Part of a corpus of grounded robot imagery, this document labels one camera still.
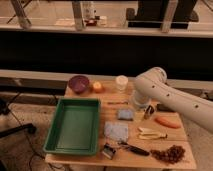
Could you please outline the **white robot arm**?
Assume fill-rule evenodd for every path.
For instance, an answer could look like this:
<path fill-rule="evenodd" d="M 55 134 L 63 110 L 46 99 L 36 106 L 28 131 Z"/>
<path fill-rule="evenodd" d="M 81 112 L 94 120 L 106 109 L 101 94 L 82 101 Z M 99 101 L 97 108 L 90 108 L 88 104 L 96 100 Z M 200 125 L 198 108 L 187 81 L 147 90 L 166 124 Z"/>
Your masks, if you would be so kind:
<path fill-rule="evenodd" d="M 167 74 L 161 67 L 139 74 L 133 82 L 133 99 L 137 103 L 143 98 L 155 99 L 213 133 L 213 102 L 172 88 L 166 81 Z"/>

